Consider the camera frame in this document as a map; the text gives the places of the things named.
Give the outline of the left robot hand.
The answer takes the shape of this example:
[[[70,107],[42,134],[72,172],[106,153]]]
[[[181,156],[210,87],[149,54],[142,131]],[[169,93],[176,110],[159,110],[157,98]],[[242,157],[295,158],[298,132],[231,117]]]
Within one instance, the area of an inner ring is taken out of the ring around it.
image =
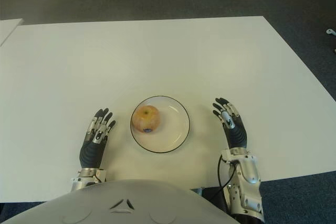
[[[110,120],[112,116],[108,108],[99,109],[89,123],[79,153],[81,168],[100,168],[109,133],[116,123]]]

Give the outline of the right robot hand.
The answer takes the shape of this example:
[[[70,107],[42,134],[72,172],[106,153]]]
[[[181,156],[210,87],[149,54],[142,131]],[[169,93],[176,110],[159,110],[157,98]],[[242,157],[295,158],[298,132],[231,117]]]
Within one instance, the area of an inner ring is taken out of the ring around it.
[[[216,98],[213,113],[219,118],[229,148],[246,148],[247,133],[238,110],[224,98]]]

